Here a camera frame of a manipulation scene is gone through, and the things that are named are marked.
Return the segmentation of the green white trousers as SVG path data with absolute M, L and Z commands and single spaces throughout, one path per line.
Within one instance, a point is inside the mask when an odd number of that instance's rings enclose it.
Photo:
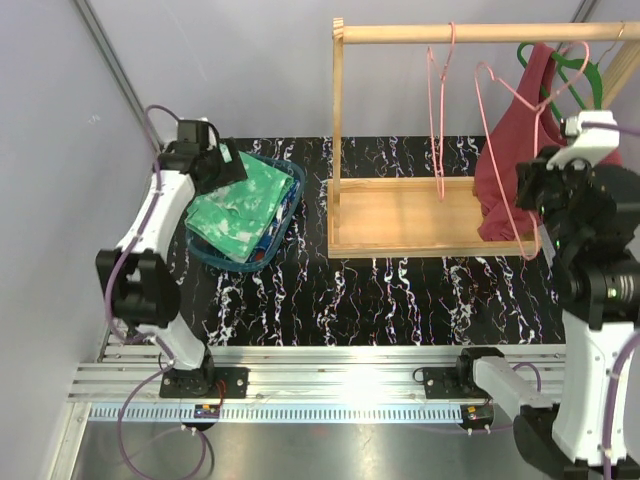
M 185 225 L 229 259 L 244 263 L 273 223 L 294 178 L 250 154 L 239 156 L 247 179 L 197 196 Z

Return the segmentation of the blue patterned trousers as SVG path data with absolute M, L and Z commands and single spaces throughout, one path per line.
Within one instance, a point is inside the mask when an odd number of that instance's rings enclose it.
M 277 237 L 285 230 L 285 221 L 287 216 L 293 211 L 293 203 L 298 193 L 299 186 L 300 182 L 298 180 L 294 180 L 283 197 L 281 204 L 277 208 L 271 224 L 265 229 L 261 239 L 252 251 L 251 256 L 249 257 L 251 262 L 262 261 L 269 253 L 273 253 L 277 250 L 279 244 Z

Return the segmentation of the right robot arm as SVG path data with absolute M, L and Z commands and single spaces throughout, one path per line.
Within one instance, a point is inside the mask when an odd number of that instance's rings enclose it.
M 543 395 L 489 347 L 461 352 L 455 387 L 496 401 L 521 457 L 548 477 L 635 479 L 624 409 L 639 345 L 639 263 L 628 248 L 639 224 L 639 177 L 560 147 L 543 148 L 516 172 L 517 205 L 539 214 L 553 243 L 565 332 L 562 395 Z

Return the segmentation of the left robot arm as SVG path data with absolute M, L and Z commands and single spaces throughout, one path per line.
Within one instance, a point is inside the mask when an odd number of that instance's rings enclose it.
M 231 138 L 210 143 L 172 142 L 154 162 L 150 185 L 136 218 L 116 247 L 95 259 L 106 320 L 112 333 L 122 321 L 125 343 L 148 341 L 165 360 L 163 398 L 242 398 L 248 371 L 218 368 L 209 347 L 180 313 L 181 291 L 166 259 L 171 239 L 188 204 L 238 179 L 241 157 Z

